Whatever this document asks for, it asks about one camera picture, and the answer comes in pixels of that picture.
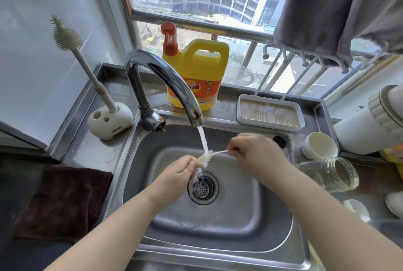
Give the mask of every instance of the faucet spout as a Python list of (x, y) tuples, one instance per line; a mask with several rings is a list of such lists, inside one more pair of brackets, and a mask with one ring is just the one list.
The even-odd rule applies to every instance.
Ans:
[(141, 122), (146, 128), (152, 131), (164, 131), (165, 120), (150, 107), (141, 83), (138, 65), (153, 71), (174, 92), (192, 126), (203, 125), (204, 118), (199, 103), (183, 78), (157, 55), (144, 50), (131, 50), (124, 58), (124, 66), (139, 104)]

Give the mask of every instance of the jar mouth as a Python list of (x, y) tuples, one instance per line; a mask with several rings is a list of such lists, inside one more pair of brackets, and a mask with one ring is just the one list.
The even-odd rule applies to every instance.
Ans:
[(358, 187), (360, 178), (354, 166), (342, 157), (331, 157), (326, 160), (326, 167), (335, 183), (344, 191)]

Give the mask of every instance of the brown cloth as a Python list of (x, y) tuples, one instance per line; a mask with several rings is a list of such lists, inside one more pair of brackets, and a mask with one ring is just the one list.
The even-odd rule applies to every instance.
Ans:
[(74, 240), (84, 237), (101, 213), (112, 173), (52, 166), (44, 170), (31, 202), (17, 220), (14, 237)]

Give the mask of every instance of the person's right arm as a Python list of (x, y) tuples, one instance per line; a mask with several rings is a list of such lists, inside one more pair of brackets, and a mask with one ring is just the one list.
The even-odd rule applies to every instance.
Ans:
[(243, 133), (228, 150), (284, 201), (327, 271), (403, 270), (403, 250), (292, 166), (274, 141)]

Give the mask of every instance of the brand logo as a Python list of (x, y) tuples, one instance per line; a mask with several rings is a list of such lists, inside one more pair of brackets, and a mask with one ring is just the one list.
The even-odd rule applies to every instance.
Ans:
[(111, 133), (118, 131), (119, 129), (122, 129), (122, 128), (123, 128), (123, 126), (120, 126), (119, 128), (116, 128), (115, 130), (113, 130)]

